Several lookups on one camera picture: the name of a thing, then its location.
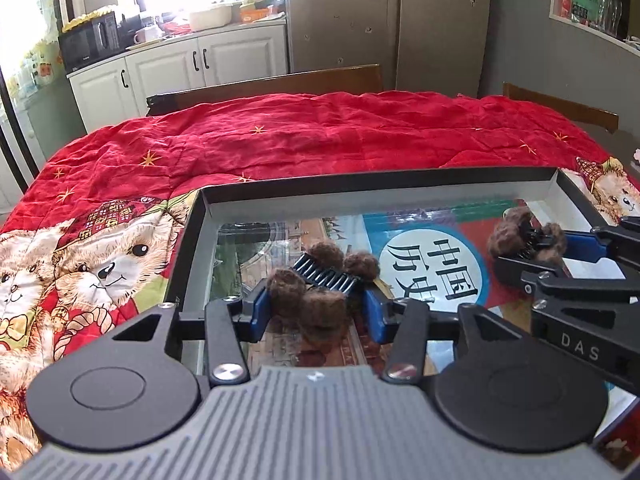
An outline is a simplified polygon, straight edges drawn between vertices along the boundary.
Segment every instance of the black circular mount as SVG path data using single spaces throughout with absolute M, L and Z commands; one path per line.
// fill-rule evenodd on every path
M 461 433 L 519 453 L 590 441 L 609 400 L 592 370 L 528 338 L 476 346 L 434 378 L 433 395 Z
M 60 446 L 114 452 L 180 426 L 199 401 L 193 374 L 146 343 L 109 341 L 43 370 L 27 390 L 38 436 Z

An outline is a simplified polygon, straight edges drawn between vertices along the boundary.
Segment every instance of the microwave oven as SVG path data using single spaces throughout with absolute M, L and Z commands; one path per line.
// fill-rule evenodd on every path
M 60 54 L 67 73 L 124 52 L 115 12 L 96 16 L 60 34 Z

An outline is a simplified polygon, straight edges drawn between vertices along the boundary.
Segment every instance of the gray ribbed grip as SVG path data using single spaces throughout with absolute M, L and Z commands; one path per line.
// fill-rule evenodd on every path
M 112 455 L 47 445 L 12 478 L 613 480 L 620 475 L 587 446 L 535 456 L 481 447 L 444 423 L 418 388 L 383 383 L 369 367 L 264 367 L 249 383 L 215 388 L 184 427 L 154 444 Z

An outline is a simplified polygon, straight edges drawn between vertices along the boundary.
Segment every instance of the white bowl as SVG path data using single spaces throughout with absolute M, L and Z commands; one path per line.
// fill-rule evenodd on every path
M 231 23 L 232 4 L 214 4 L 209 9 L 189 13 L 191 30 L 197 32 L 207 28 L 224 27 Z

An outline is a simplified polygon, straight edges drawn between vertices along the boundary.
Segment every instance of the sticker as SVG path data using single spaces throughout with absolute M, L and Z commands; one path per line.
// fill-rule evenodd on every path
M 445 312 L 456 312 L 460 303 L 483 304 L 488 294 L 482 257 L 462 233 L 440 226 L 389 240 L 380 253 L 380 279 L 396 298 Z

